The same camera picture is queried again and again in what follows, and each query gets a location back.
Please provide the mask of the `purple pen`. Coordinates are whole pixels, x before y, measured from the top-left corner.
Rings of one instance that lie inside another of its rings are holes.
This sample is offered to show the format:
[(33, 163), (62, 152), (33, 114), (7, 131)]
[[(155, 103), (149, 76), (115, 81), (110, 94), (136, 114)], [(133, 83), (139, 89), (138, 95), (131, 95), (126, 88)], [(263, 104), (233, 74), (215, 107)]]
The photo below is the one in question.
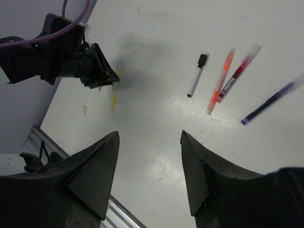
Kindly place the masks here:
[(286, 95), (288, 92), (292, 92), (299, 88), (301, 85), (304, 84), (304, 73), (300, 73), (296, 78), (291, 80), (288, 84), (282, 87), (278, 92), (272, 95), (269, 99), (263, 102), (258, 108), (252, 111), (249, 115), (247, 115), (244, 119), (240, 122), (243, 125), (247, 125), (250, 121), (252, 121), (256, 116), (258, 116), (261, 112), (279, 100), (281, 97)]

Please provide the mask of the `orange pen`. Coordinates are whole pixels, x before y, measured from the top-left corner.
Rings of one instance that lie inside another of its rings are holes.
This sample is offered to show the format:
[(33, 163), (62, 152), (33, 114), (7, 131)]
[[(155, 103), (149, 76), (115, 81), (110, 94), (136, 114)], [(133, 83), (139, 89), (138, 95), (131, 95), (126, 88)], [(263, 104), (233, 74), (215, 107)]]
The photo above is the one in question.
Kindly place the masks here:
[(209, 105), (207, 107), (206, 114), (208, 114), (208, 115), (210, 115), (212, 113), (213, 109), (214, 109), (217, 97), (218, 97), (218, 95), (220, 93), (220, 90), (222, 88), (223, 82), (225, 80), (225, 77), (227, 75), (228, 69), (230, 67), (230, 64), (231, 64), (234, 52), (235, 52), (235, 49), (231, 48), (229, 50), (229, 52), (228, 52), (228, 55), (227, 55), (226, 59), (225, 59), (224, 66), (223, 66), (223, 68), (222, 68), (222, 70), (220, 72), (218, 81), (216, 83), (215, 89), (213, 91), (213, 94), (212, 94), (211, 99), (209, 101)]

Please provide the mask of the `clear cap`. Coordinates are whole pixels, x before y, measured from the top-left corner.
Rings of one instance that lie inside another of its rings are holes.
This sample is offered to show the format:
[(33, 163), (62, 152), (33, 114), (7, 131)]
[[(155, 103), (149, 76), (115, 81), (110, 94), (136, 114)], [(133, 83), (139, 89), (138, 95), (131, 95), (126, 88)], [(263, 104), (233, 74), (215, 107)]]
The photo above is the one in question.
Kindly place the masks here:
[(83, 105), (83, 116), (87, 116), (87, 105)]

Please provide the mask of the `white pen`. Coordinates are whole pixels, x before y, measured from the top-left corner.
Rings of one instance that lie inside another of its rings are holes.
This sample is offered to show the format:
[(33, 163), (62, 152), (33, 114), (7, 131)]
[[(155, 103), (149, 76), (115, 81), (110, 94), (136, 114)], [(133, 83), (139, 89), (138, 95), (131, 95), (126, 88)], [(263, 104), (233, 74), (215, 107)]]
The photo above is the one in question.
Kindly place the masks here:
[(196, 89), (196, 86), (198, 84), (198, 81), (199, 81), (199, 78), (201, 75), (201, 72), (207, 62), (208, 56), (209, 56), (208, 53), (200, 55), (199, 60), (198, 60), (197, 72), (196, 72), (193, 82), (191, 83), (190, 88), (187, 92), (187, 97), (193, 97), (194, 91)]

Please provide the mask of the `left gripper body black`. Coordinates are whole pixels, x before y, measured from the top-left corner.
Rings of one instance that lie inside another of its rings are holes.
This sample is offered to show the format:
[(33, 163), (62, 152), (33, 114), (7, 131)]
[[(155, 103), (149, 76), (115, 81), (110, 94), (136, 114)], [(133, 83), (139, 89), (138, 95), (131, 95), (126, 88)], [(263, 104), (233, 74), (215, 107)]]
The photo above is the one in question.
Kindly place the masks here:
[(101, 59), (96, 46), (86, 42), (83, 25), (76, 24), (60, 36), (38, 43), (38, 51), (48, 60), (40, 78), (49, 84), (53, 85), (58, 77), (72, 77), (91, 89), (105, 85)]

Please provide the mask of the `yellow pen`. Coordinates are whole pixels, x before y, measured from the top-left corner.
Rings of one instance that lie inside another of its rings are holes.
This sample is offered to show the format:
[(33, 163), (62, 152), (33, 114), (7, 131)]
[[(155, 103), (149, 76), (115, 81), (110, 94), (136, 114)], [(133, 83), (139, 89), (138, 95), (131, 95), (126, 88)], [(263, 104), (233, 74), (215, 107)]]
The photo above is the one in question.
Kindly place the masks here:
[(116, 104), (118, 83), (119, 82), (114, 82), (112, 84), (112, 95), (111, 95), (111, 101), (110, 101), (110, 111), (111, 111), (112, 114), (114, 113), (115, 104)]

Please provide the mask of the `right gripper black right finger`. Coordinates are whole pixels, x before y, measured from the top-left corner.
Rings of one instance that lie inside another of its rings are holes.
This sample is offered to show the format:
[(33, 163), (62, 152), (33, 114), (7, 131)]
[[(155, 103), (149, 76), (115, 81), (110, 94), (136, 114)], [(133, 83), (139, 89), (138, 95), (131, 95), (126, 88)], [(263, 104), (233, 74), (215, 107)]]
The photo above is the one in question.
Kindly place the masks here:
[(260, 174), (220, 157), (181, 133), (190, 213), (199, 228), (301, 228), (304, 170)]

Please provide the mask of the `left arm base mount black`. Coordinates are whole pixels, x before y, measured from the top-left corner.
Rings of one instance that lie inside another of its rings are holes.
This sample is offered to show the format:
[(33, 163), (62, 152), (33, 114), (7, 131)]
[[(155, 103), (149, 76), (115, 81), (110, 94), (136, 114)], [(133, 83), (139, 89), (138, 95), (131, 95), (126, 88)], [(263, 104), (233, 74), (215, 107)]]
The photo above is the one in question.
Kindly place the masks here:
[(24, 171), (34, 173), (37, 170), (62, 161), (69, 155), (54, 144), (49, 145), (45, 140), (41, 141), (38, 155), (22, 152), (19, 155), (25, 162)]

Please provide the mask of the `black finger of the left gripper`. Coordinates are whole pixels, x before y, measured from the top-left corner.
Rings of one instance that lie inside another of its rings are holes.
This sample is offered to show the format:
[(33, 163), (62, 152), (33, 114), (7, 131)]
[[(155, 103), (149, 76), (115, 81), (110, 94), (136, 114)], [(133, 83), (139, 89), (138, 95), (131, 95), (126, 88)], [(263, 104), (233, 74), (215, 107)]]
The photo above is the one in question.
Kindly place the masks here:
[(95, 77), (94, 88), (110, 86), (113, 83), (120, 82), (119, 76), (113, 71), (102, 53), (99, 45), (94, 43), (97, 64), (97, 76)]

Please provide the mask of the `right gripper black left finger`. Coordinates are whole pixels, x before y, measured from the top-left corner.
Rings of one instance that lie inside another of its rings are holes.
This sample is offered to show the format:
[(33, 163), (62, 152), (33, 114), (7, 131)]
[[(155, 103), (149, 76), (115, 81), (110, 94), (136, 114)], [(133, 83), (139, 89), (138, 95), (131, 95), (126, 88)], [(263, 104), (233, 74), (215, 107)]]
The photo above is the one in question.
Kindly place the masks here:
[(119, 144), (114, 131), (33, 173), (1, 176), (1, 227), (99, 227), (106, 216)]

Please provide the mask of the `red pen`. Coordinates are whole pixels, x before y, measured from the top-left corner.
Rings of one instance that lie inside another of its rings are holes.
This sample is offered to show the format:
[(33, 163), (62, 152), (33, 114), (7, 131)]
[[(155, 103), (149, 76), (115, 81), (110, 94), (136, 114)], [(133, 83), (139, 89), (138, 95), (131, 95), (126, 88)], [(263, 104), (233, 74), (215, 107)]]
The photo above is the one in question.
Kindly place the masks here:
[(230, 91), (232, 86), (235, 84), (238, 77), (243, 73), (245, 68), (249, 65), (249, 63), (253, 60), (253, 58), (256, 56), (256, 54), (260, 51), (261, 45), (260, 44), (254, 44), (250, 50), (246, 53), (244, 58), (241, 61), (240, 66), (237, 68), (233, 76), (229, 79), (227, 84), (224, 86), (224, 88), (219, 93), (216, 102), (220, 103), (223, 98), (227, 95), (227, 93)]

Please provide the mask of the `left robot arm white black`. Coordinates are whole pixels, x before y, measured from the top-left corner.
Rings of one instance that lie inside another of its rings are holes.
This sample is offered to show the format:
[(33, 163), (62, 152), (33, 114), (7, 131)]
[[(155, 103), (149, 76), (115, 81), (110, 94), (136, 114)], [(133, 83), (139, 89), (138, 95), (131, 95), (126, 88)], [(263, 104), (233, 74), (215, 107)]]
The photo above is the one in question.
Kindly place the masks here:
[(58, 77), (71, 77), (93, 89), (120, 80), (99, 45), (86, 42), (85, 26), (81, 24), (48, 41), (2, 48), (0, 67), (11, 84), (39, 76), (53, 85)]

